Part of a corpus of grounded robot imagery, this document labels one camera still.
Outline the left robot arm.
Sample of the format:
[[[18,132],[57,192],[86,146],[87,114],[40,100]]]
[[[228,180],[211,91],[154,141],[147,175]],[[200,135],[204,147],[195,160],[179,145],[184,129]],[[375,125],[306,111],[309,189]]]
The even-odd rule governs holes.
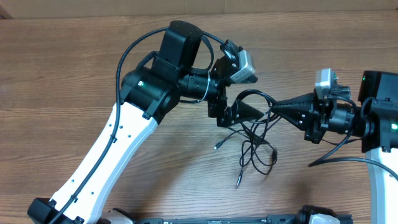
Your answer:
[[[211,34],[185,21],[172,21],[161,33],[158,51],[133,71],[116,74],[116,102],[106,126],[64,185],[50,198],[33,200],[27,214],[34,223],[133,223],[127,212],[106,212],[104,205],[134,153],[179,103],[207,102],[209,117],[221,127],[262,117],[241,98],[227,104],[227,86],[257,81],[247,50],[221,40],[223,56],[200,69],[193,64]]]

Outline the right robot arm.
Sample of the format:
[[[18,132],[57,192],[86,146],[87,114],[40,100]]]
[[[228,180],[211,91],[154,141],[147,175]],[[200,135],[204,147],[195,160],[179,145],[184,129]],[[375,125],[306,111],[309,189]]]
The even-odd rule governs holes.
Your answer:
[[[326,132],[344,135],[335,149],[310,163],[363,162],[371,185],[371,223],[397,223],[397,74],[366,70],[361,78],[359,105],[348,86],[338,84],[330,68],[315,75],[315,89],[306,95],[278,101],[271,111],[302,130],[318,144]],[[361,141],[364,158],[332,158],[351,136]]]

